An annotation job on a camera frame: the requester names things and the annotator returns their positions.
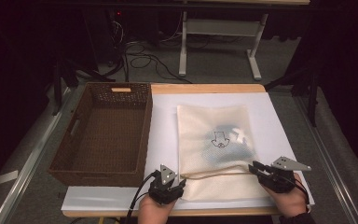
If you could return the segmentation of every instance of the table leg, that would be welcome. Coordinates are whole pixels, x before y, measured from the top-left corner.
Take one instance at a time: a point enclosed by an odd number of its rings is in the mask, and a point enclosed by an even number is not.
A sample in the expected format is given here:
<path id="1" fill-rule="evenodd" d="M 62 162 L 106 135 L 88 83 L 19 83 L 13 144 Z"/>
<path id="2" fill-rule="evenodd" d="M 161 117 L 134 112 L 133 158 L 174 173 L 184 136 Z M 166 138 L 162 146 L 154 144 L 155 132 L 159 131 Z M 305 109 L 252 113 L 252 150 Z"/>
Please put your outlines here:
<path id="1" fill-rule="evenodd" d="M 179 61 L 179 76 L 186 76 L 186 64 L 187 64 L 187 49 L 186 49 L 186 36 L 187 36 L 187 12 L 183 12 L 183 21 L 182 21 L 182 47 L 180 51 L 180 61 Z"/>
<path id="2" fill-rule="evenodd" d="M 255 60 L 255 52 L 257 51 L 258 44 L 261 40 L 261 35 L 263 34 L 264 27 L 266 26 L 267 17 L 269 14 L 263 14 L 261 21 L 258 25 L 257 33 L 255 34 L 255 42 L 252 49 L 247 50 L 247 56 L 249 64 L 251 65 L 252 73 L 255 80 L 261 80 L 260 71 L 257 66 L 257 61 Z"/>

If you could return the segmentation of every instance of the brown basket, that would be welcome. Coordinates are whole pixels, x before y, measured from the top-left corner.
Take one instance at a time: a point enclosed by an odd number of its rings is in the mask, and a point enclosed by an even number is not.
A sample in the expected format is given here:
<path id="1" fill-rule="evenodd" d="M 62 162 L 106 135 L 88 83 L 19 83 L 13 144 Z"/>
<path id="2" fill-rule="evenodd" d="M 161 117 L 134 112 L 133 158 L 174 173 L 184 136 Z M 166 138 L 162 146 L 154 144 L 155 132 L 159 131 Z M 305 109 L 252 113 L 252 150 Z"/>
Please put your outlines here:
<path id="1" fill-rule="evenodd" d="M 152 106 L 150 84 L 86 84 L 48 172 L 67 186 L 139 187 Z"/>

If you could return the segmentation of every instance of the beige fabric bag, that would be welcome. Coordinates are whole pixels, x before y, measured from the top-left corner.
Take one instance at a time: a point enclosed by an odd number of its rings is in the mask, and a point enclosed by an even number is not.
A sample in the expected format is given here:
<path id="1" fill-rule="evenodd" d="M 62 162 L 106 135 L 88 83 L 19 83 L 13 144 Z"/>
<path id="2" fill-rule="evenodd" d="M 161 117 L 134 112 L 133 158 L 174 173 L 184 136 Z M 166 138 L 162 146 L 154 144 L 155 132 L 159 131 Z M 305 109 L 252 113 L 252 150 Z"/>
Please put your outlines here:
<path id="1" fill-rule="evenodd" d="M 182 197 L 226 201 L 268 197 L 248 164 L 257 161 L 246 107 L 179 105 L 179 175 Z"/>

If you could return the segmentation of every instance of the metal stand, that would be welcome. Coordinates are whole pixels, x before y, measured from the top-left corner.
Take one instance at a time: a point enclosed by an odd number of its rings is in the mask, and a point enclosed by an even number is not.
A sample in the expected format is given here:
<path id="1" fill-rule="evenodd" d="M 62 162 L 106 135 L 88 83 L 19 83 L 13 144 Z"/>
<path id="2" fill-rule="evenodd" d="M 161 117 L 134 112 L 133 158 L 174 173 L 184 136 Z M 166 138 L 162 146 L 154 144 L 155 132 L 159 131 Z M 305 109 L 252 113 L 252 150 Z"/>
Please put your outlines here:
<path id="1" fill-rule="evenodd" d="M 234 35 L 254 36 L 255 42 L 252 49 L 247 49 L 247 58 L 251 65 L 252 74 L 255 80 L 261 80 L 260 70 L 255 60 L 255 53 L 261 40 L 268 14 L 263 14 L 260 21 L 218 21 L 218 20 L 194 20 L 187 19 L 187 12 L 183 12 L 182 21 L 182 47 L 179 61 L 179 76 L 186 76 L 187 65 L 187 34 L 199 35 Z"/>

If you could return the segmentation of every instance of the black curtain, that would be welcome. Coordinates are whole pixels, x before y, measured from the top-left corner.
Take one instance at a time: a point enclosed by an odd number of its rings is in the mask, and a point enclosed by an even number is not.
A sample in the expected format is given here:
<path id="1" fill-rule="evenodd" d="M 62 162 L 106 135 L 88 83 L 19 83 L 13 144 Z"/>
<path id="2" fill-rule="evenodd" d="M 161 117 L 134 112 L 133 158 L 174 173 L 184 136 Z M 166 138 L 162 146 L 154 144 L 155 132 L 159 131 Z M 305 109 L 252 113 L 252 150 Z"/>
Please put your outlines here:
<path id="1" fill-rule="evenodd" d="M 313 16 L 286 75 L 322 57 L 319 85 L 342 132 L 358 157 L 358 0 L 323 0 L 336 13 Z"/>
<path id="2" fill-rule="evenodd" d="M 48 104 L 53 60 L 28 4 L 0 1 L 0 170 Z"/>

